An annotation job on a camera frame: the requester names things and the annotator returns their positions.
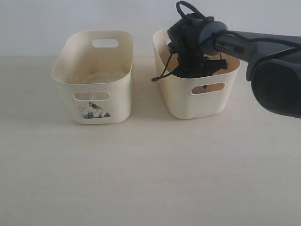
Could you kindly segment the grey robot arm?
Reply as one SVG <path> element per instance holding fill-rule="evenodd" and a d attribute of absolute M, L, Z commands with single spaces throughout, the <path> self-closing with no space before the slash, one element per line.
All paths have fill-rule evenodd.
<path fill-rule="evenodd" d="M 248 64 L 246 80 L 265 110 L 301 116 L 301 39 L 299 36 L 230 30 L 212 16 L 182 17 L 167 30 L 171 54 L 177 54 L 176 75 L 199 78 L 225 69 L 225 54 Z"/>

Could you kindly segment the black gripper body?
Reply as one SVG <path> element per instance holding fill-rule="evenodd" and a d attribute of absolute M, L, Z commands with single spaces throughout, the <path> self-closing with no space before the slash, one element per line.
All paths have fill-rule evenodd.
<path fill-rule="evenodd" d="M 179 78 L 194 79 L 214 75 L 219 70 L 226 70 L 225 59 L 212 60 L 201 51 L 174 51 L 177 54 L 178 65 L 173 69 L 173 75 Z"/>

